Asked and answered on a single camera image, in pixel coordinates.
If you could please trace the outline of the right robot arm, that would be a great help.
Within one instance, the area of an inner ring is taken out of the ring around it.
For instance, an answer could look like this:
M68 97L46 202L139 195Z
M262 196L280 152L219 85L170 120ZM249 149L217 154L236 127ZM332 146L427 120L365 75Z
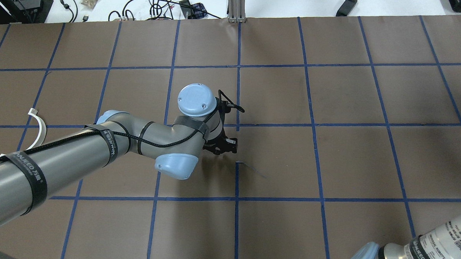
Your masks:
M461 259L461 215L408 244L365 244L351 259Z

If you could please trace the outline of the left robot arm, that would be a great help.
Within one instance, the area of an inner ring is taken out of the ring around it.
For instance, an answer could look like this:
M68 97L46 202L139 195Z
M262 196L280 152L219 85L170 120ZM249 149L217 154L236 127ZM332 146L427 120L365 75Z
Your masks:
M177 104L172 126L110 110L71 136L0 156L0 227L129 152L154 159L157 172L179 180L191 176L203 150L237 152L238 140L226 136L224 124L232 109L243 113L243 107L194 83L180 91ZM0 251L0 259L11 258Z

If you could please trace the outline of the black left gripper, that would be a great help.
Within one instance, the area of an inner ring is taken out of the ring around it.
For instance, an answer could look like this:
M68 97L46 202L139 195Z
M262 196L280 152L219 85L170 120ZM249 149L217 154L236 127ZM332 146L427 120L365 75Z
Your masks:
M244 113L244 109L234 103L219 103L217 112L211 118L211 121L215 121L215 124L210 126L210 132L205 144L203 145L203 150L212 152L214 155L221 155L227 152L231 152L233 154L237 153L238 139L229 138L224 129L225 117L232 109L237 109L238 111Z

